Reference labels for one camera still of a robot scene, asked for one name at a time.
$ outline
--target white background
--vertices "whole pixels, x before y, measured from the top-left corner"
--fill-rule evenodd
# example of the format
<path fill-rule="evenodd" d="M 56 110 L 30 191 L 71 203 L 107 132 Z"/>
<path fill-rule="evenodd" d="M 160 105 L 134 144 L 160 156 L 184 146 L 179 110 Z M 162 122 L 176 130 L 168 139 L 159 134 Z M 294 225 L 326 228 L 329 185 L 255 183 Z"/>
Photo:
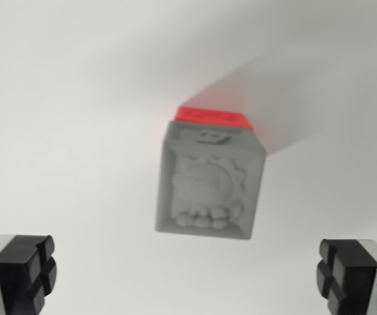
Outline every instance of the white background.
<path fill-rule="evenodd" d="M 167 122 L 246 63 L 209 107 L 269 152 L 253 238 L 155 232 Z M 377 241 L 377 1 L 0 1 L 0 234 L 54 237 L 44 315 L 329 314 L 319 242 Z"/>

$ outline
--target cube face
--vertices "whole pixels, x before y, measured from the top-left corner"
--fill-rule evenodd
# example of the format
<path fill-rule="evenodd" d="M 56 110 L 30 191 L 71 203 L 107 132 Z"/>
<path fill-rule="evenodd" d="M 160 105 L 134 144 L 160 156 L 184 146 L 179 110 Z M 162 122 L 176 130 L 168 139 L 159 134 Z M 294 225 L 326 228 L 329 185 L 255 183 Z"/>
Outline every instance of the cube face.
<path fill-rule="evenodd" d="M 171 121 L 156 229 L 249 239 L 265 157 L 250 129 Z"/>

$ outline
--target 3d printed block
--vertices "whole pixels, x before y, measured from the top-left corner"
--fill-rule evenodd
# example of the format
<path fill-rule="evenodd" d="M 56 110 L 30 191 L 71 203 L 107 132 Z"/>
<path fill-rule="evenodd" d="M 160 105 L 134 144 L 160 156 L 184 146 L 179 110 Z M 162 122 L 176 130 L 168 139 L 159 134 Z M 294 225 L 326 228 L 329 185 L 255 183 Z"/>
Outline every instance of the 3d printed block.
<path fill-rule="evenodd" d="M 377 244 L 323 240 L 320 255 L 317 285 L 331 313 L 377 315 Z"/>
<path fill-rule="evenodd" d="M 249 239 L 265 157 L 250 128 L 171 121 L 157 231 Z"/>
<path fill-rule="evenodd" d="M 56 281 L 51 236 L 0 236 L 0 315 L 38 315 Z"/>

